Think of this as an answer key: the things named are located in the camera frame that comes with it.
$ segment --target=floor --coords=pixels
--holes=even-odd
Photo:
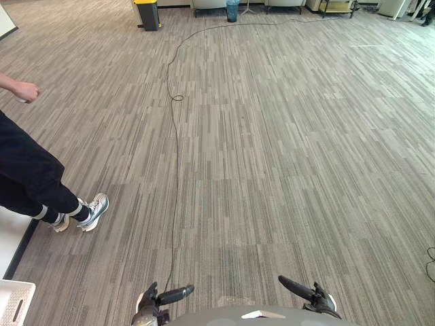
[[[36,283],[29,325],[130,325],[136,298],[171,269],[176,150],[167,63],[223,11],[128,1],[14,1],[20,30],[0,71],[37,83],[0,107],[67,167],[64,183],[111,206],[98,228],[39,224],[15,275]],[[239,22],[319,20],[273,10]],[[358,325],[433,325],[435,29],[354,18],[231,26],[187,41],[170,70],[179,130],[175,261],[195,284],[173,317],[228,304],[302,306],[280,274],[335,296]]]

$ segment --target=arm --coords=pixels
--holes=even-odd
[[[36,100],[40,93],[39,88],[35,84],[12,79],[3,73],[0,73],[0,88],[9,90],[18,98],[26,100],[27,103]]]

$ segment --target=white sneaker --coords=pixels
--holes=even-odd
[[[109,198],[106,194],[97,194],[89,204],[81,199],[79,201],[89,208],[89,217],[83,222],[79,222],[77,227],[82,228],[84,232],[89,232],[95,229],[101,215],[109,208]]]
[[[52,227],[53,230],[56,232],[63,232],[69,226],[69,216],[64,214],[64,213],[59,213],[58,219],[59,219],[59,222],[50,223],[48,225],[50,227]]]

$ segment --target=yellow trash can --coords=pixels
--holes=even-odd
[[[146,31],[157,31],[162,26],[158,19],[157,0],[135,0],[135,5]]]

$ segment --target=electrical cord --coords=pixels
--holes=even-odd
[[[435,250],[435,247],[429,247],[428,248],[428,255],[429,255],[429,257],[432,259],[432,261],[429,261],[428,263],[426,263],[426,275],[428,276],[428,278],[432,281],[432,282],[434,282],[435,283],[435,278],[433,278],[433,277],[431,277],[430,275],[429,275],[429,265],[430,264],[435,264],[435,255],[431,255],[430,254],[430,250]]]
[[[167,289],[168,289],[169,281],[172,278],[173,269],[174,269],[175,218],[176,218],[176,215],[177,215],[178,192],[179,192],[179,189],[178,189],[179,188],[179,141],[178,141],[178,129],[177,129],[177,125],[175,124],[175,118],[174,118],[173,103],[174,102],[182,102],[184,100],[184,96],[181,95],[181,94],[172,95],[171,91],[169,90],[169,68],[171,67],[171,65],[177,59],[179,49],[182,47],[184,42],[186,42],[189,39],[193,38],[193,36],[198,35],[199,33],[202,33],[202,32],[205,32],[205,31],[210,31],[212,29],[222,29],[222,28],[226,28],[226,27],[236,27],[236,26],[279,26],[279,25],[286,24],[288,22],[299,22],[299,23],[306,23],[306,22],[329,22],[331,20],[343,20],[343,19],[347,19],[347,18],[329,18],[329,19],[316,19],[316,20],[299,20],[299,19],[295,19],[295,18],[290,18],[290,19],[284,20],[283,22],[274,22],[274,23],[267,23],[267,22],[246,22],[246,23],[239,23],[239,24],[227,24],[227,25],[213,26],[213,27],[208,27],[206,29],[200,29],[199,31],[196,31],[196,32],[192,33],[191,35],[189,35],[188,37],[183,39],[180,42],[180,44],[177,46],[177,48],[175,49],[174,57],[172,58],[170,63],[168,63],[167,70],[166,70],[166,89],[167,89],[168,97],[170,98],[171,119],[172,119],[172,125],[174,127],[174,131],[175,131],[175,148],[176,148],[176,152],[177,152],[177,164],[176,164],[177,172],[176,172],[176,176],[175,176],[175,178],[176,178],[176,182],[175,182],[175,184],[176,184],[176,190],[175,190],[175,204],[174,204],[173,218],[172,218],[171,271],[169,272],[169,276],[168,276],[168,279],[166,281],[166,285],[164,286],[164,292],[166,292]]]

